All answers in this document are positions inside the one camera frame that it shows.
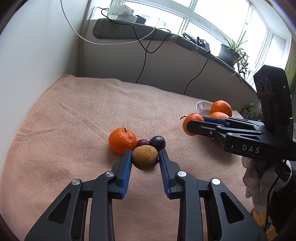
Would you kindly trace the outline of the gloved right hand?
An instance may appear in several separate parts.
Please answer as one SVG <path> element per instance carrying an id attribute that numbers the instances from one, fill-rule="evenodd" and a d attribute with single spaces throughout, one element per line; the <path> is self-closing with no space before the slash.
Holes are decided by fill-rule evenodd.
<path id="1" fill-rule="evenodd" d="M 245 197 L 251 198 L 255 212 L 262 214 L 267 208 L 267 194 L 278 177 L 275 165 L 242 157 L 242 166 L 246 169 L 242 178 L 246 187 Z"/>

